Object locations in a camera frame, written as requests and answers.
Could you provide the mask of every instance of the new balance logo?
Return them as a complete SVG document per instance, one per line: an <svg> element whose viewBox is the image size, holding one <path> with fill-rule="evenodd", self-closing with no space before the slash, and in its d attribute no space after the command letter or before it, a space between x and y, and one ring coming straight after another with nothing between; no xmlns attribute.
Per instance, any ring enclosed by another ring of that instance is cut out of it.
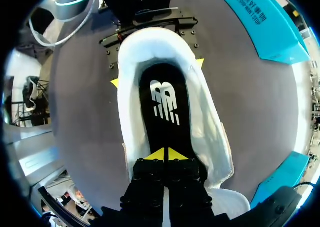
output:
<svg viewBox="0 0 320 227"><path fill-rule="evenodd" d="M171 122L175 123L176 120L176 124L180 126L179 115L173 113L173 110L178 108L176 92L173 86L168 82L161 84L160 82L153 80L150 83L150 90L152 94L152 100L158 103L157 106L153 107L154 115L156 117L160 115L161 119L163 119L165 115L165 119L167 121L169 121L170 118Z"/></svg>

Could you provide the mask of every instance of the teal sign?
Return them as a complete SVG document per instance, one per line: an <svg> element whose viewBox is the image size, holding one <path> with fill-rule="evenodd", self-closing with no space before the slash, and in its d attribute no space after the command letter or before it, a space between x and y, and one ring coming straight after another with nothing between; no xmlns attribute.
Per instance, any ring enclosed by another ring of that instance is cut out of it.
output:
<svg viewBox="0 0 320 227"><path fill-rule="evenodd" d="M265 201L282 186L294 187L299 184L308 163L308 156L292 151L279 168L259 185L251 202L251 209Z"/></svg>
<svg viewBox="0 0 320 227"><path fill-rule="evenodd" d="M293 65L310 60L288 14L275 0L225 0L246 28L263 60Z"/></svg>

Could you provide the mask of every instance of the screw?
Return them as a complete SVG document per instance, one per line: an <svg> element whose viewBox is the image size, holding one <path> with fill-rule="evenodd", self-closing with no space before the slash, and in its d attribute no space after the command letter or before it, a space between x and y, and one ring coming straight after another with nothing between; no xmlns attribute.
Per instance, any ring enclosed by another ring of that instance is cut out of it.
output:
<svg viewBox="0 0 320 227"><path fill-rule="evenodd" d="M197 176L197 175L194 175L194 176L192 177L192 179L193 179L194 181L197 181L197 182L200 181L200 177Z"/></svg>
<svg viewBox="0 0 320 227"><path fill-rule="evenodd" d="M178 177L172 177L172 182L180 182L180 178L178 178Z"/></svg>
<svg viewBox="0 0 320 227"><path fill-rule="evenodd" d="M278 215L282 215L284 212L285 212L285 207L283 207L283 206L278 206L275 209L275 213L278 214Z"/></svg>
<svg viewBox="0 0 320 227"><path fill-rule="evenodd" d="M130 203L130 199L129 198L127 198L127 197L125 197L125 196L122 196L121 198L120 198L120 201L122 202L122 203Z"/></svg>
<svg viewBox="0 0 320 227"><path fill-rule="evenodd" d="M134 181L139 181L139 180L141 180L141 177L140 177L140 176L134 176L134 177L133 177L133 180L134 180Z"/></svg>
<svg viewBox="0 0 320 227"><path fill-rule="evenodd" d="M153 208L159 208L159 207L160 207L159 202L158 202L158 201L156 201L156 200L153 200L153 201L152 201L152 203L151 203L150 205L151 205L151 207L153 207Z"/></svg>
<svg viewBox="0 0 320 227"><path fill-rule="evenodd" d="M182 202L177 202L176 203L176 207L177 208L181 208L182 206L184 206L184 203L182 203Z"/></svg>
<svg viewBox="0 0 320 227"><path fill-rule="evenodd" d="M276 201L274 198L268 198L268 202L273 205Z"/></svg>
<svg viewBox="0 0 320 227"><path fill-rule="evenodd" d="M204 198L203 203L205 203L205 204L210 204L211 201L212 201L212 197L211 197L211 196L208 196L208 197Z"/></svg>

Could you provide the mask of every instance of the yellow arrow marker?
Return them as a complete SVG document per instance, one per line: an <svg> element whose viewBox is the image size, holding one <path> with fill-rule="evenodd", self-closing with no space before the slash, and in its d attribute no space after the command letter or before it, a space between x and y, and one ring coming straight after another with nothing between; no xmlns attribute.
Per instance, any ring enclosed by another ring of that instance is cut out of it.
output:
<svg viewBox="0 0 320 227"><path fill-rule="evenodd" d="M200 58L200 59L196 60L197 64L199 65L199 67L201 69L202 69L202 65L204 64L204 61L205 61L204 58ZM118 86L119 86L119 79L118 78L112 80L111 83L118 89Z"/></svg>
<svg viewBox="0 0 320 227"><path fill-rule="evenodd" d="M149 161L153 161L154 159L163 161L165 159L165 148L159 149L157 152L154 152L153 154L149 155L144 159Z"/></svg>
<svg viewBox="0 0 320 227"><path fill-rule="evenodd" d="M202 69L202 65L204 64L205 59L204 58L200 58L197 59L196 62L199 65L200 69Z"/></svg>
<svg viewBox="0 0 320 227"><path fill-rule="evenodd" d="M172 148L169 148L169 160L170 161L173 161L175 159L178 159L178 160L188 160L187 157L183 156L182 154L178 153L177 151L175 151L174 149Z"/></svg>
<svg viewBox="0 0 320 227"><path fill-rule="evenodd" d="M114 86L118 89L118 85L119 85L119 79L118 78L112 80L111 83L114 84Z"/></svg>

